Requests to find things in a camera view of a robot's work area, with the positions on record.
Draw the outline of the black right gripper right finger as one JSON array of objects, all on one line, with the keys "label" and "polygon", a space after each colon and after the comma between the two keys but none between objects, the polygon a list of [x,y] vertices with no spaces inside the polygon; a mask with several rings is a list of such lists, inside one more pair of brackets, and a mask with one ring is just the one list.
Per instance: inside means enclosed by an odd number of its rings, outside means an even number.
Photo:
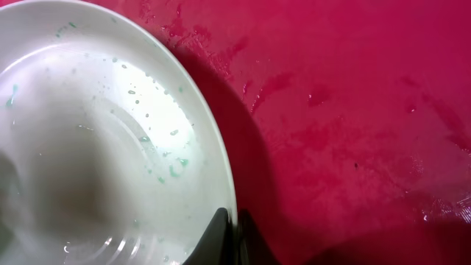
[{"label": "black right gripper right finger", "polygon": [[238,213],[238,265],[280,265],[248,210]]}]

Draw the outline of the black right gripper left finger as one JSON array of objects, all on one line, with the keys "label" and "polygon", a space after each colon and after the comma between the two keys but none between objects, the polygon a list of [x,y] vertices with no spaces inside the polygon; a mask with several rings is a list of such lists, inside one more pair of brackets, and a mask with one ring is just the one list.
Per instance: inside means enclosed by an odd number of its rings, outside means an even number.
[{"label": "black right gripper left finger", "polygon": [[232,265],[233,227],[226,208],[218,208],[183,265]]}]

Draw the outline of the white plate top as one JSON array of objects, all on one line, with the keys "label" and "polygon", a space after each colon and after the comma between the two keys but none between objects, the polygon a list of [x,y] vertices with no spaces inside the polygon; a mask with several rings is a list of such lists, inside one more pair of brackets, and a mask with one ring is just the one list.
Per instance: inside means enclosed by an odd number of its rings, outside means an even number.
[{"label": "white plate top", "polygon": [[172,53],[83,1],[1,8],[1,262],[183,264],[218,208],[219,128]]}]

